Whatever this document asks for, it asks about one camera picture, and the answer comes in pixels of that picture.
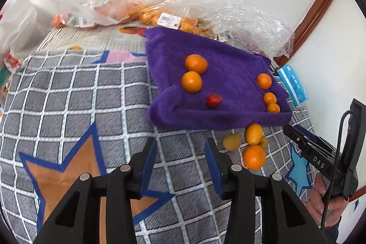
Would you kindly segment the small orange mandarin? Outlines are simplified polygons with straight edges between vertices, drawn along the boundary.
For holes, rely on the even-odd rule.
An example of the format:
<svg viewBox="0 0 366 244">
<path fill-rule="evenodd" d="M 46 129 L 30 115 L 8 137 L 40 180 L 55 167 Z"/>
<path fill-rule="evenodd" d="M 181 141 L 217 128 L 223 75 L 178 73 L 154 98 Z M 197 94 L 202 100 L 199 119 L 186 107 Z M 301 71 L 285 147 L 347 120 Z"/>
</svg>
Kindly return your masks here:
<svg viewBox="0 0 366 244">
<path fill-rule="evenodd" d="M 277 103 L 277 97 L 272 92 L 266 92 L 263 96 L 263 101 L 266 105 Z"/>
</svg>

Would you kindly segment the brown wooden door frame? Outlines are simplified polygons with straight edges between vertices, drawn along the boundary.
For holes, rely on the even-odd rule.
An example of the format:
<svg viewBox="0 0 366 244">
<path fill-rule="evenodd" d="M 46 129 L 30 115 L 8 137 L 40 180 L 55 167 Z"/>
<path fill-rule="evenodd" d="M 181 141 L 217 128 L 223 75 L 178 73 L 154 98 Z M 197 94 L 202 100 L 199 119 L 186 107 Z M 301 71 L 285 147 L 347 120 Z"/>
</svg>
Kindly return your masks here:
<svg viewBox="0 0 366 244">
<path fill-rule="evenodd" d="M 289 59 L 300 49 L 303 43 L 305 43 L 307 38 L 314 31 L 332 2 L 333 0 L 315 0 L 313 2 L 303 20 L 298 24 L 294 31 L 293 51 L 290 54 L 290 57 L 279 56 L 274 58 L 274 62 L 272 63 L 274 67 L 282 67 L 288 63 Z"/>
</svg>

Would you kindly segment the yellow green small fruit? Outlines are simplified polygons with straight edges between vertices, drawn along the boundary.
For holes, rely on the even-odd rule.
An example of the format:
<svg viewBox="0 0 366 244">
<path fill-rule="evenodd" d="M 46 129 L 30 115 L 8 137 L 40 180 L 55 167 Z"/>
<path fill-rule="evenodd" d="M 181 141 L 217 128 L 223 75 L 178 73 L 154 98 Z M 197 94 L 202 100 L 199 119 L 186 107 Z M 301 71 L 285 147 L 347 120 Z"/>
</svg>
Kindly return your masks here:
<svg viewBox="0 0 366 244">
<path fill-rule="evenodd" d="M 223 138 L 223 147 L 230 152 L 236 151 L 241 145 L 241 138 L 238 134 L 230 134 Z"/>
</svg>

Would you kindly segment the oval orange fruit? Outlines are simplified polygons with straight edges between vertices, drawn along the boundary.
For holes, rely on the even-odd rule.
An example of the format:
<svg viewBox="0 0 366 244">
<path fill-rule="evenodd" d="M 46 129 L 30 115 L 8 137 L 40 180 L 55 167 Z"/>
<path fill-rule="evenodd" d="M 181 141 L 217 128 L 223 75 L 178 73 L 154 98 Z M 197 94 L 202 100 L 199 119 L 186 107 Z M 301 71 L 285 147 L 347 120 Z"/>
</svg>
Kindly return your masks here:
<svg viewBox="0 0 366 244">
<path fill-rule="evenodd" d="M 260 124 L 250 124 L 245 129 L 245 140 L 249 145 L 258 145 L 263 137 L 263 129 Z"/>
</svg>

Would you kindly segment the purple towel covered tray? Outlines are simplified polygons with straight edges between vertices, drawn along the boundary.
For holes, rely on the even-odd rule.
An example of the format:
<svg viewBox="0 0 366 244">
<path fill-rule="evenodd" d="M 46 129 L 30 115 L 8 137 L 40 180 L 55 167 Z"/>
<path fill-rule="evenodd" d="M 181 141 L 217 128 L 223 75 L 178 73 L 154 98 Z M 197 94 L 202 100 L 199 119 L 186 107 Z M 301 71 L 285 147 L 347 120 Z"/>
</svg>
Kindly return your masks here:
<svg viewBox="0 0 366 244">
<path fill-rule="evenodd" d="M 148 69 L 158 94 L 147 110 L 148 121 L 167 129 L 245 128 L 252 123 L 261 126 L 285 126 L 292 118 L 288 93 L 274 80 L 270 92 L 277 97 L 280 113 L 269 113 L 262 99 L 265 94 L 256 82 L 261 73 L 270 74 L 269 58 L 250 54 L 233 46 L 187 32 L 163 27 L 144 31 Z M 186 92 L 181 78 L 187 71 L 184 62 L 199 54 L 208 62 L 202 76 L 203 87 L 197 94 Z M 210 94 L 222 96 L 218 108 L 209 108 Z"/>
</svg>

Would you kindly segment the blue tissue pack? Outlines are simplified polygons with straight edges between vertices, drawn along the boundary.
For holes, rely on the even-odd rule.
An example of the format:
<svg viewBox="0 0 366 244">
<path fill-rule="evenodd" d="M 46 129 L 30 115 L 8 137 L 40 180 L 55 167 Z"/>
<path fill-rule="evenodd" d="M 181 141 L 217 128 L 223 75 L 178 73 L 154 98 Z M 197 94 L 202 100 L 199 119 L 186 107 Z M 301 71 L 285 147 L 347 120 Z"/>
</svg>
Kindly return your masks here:
<svg viewBox="0 0 366 244">
<path fill-rule="evenodd" d="M 294 106 L 305 105 L 308 102 L 308 96 L 294 69 L 289 64 L 285 64 L 277 69 L 277 74 L 286 87 Z"/>
</svg>

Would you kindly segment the white plastic bag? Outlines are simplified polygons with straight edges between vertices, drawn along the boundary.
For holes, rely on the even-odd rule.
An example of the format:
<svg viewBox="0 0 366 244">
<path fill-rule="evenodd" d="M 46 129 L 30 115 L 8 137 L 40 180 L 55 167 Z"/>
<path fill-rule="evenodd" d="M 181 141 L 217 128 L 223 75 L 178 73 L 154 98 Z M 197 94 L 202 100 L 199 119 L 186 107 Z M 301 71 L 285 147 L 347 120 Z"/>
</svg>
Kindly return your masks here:
<svg viewBox="0 0 366 244">
<path fill-rule="evenodd" d="M 50 24 L 30 0 L 17 0 L 1 19 L 1 63 L 8 56 L 20 61 L 37 49 Z"/>
</svg>

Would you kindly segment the clear bag of mandarins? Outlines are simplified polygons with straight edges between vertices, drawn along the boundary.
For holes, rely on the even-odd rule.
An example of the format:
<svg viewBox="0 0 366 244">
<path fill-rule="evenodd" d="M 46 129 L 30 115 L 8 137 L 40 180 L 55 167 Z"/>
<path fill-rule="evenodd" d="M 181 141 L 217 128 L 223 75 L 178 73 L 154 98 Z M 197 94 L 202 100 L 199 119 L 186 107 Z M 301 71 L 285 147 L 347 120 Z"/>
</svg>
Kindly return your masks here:
<svg viewBox="0 0 366 244">
<path fill-rule="evenodd" d="M 54 27 L 92 29 L 126 22 L 132 17 L 129 0 L 51 0 L 59 11 Z"/>
</svg>

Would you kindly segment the small red fruit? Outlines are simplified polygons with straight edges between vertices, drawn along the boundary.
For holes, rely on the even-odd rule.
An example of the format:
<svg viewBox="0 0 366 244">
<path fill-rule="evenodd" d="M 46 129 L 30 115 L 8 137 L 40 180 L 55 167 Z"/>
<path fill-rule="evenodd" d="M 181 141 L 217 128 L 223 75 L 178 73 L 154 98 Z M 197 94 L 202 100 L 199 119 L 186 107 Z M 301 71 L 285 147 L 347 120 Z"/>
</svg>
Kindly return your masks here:
<svg viewBox="0 0 366 244">
<path fill-rule="evenodd" d="M 222 96 L 219 94 L 210 94 L 206 98 L 206 104 L 209 108 L 218 108 L 222 102 Z"/>
</svg>

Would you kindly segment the large round orange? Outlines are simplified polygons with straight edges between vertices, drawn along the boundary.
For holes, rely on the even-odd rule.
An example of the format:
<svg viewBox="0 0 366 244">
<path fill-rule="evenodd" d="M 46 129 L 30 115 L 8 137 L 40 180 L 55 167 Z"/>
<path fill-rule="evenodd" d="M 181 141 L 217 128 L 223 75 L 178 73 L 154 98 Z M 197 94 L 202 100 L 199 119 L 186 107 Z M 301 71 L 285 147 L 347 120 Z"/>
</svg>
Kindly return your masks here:
<svg viewBox="0 0 366 244">
<path fill-rule="evenodd" d="M 242 154 L 244 166 L 250 170 L 259 170 L 266 163 L 266 153 L 259 145 L 249 145 Z"/>
</svg>

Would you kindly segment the large orange mandarin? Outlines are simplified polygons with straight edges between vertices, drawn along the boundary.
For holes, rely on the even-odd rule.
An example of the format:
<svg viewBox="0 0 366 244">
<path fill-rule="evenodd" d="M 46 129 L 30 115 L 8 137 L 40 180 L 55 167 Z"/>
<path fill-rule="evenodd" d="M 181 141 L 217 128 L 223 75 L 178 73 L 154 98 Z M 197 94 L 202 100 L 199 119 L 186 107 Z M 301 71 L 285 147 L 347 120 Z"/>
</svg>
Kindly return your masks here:
<svg viewBox="0 0 366 244">
<path fill-rule="evenodd" d="M 195 71 L 202 75 L 208 69 L 207 60 L 199 54 L 191 54 L 186 57 L 184 65 L 188 71 Z"/>
</svg>

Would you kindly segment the grey checkered tablecloth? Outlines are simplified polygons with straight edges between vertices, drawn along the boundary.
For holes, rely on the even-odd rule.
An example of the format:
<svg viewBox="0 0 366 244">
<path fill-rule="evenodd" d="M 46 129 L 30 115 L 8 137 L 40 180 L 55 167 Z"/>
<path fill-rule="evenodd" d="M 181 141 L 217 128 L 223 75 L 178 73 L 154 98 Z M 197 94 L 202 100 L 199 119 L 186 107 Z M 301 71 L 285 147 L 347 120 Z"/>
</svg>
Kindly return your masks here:
<svg viewBox="0 0 366 244">
<path fill-rule="evenodd" d="M 150 125 L 154 79 L 144 58 L 108 62 L 101 51 L 38 52 L 15 70 L 1 117 L 1 207 L 19 243 L 35 240 L 79 175 L 113 171 L 149 137 L 158 151 L 132 209 L 138 243 L 223 242 L 229 203 L 214 192 L 204 142 L 244 129 Z"/>
</svg>

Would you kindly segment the small orange kumquat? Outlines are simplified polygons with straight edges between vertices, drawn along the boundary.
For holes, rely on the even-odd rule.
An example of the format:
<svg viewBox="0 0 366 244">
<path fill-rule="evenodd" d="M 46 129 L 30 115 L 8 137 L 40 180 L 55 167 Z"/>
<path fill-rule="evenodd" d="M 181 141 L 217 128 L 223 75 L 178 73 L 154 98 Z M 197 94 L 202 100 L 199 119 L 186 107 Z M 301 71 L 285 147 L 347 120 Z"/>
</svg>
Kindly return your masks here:
<svg viewBox="0 0 366 244">
<path fill-rule="evenodd" d="M 270 103 L 267 105 L 267 112 L 269 113 L 280 113 L 280 107 L 277 103 Z"/>
</svg>

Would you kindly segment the clear bag of oranges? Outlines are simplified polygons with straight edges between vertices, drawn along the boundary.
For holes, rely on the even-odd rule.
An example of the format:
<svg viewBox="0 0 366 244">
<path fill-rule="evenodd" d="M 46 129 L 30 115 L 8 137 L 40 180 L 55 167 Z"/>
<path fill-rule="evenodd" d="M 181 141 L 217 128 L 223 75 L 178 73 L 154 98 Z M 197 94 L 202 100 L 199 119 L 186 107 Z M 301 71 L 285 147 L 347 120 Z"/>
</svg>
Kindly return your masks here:
<svg viewBox="0 0 366 244">
<path fill-rule="evenodd" d="M 217 27 L 231 14 L 234 5 L 244 0 L 134 0 L 140 11 L 140 21 L 151 27 L 158 26 L 162 13 L 180 18 L 177 28 L 216 40 Z"/>
</svg>

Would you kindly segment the orange tangerine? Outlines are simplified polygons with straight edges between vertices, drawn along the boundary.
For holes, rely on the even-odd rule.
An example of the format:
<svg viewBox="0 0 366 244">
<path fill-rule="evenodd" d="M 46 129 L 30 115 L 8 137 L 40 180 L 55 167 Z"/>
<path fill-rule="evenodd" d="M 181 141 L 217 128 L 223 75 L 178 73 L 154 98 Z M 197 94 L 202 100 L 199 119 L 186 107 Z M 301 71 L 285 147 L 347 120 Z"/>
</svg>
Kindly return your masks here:
<svg viewBox="0 0 366 244">
<path fill-rule="evenodd" d="M 182 88 L 190 93 L 197 94 L 201 91 L 203 83 L 199 73 L 195 71 L 186 72 L 181 78 Z"/>
</svg>

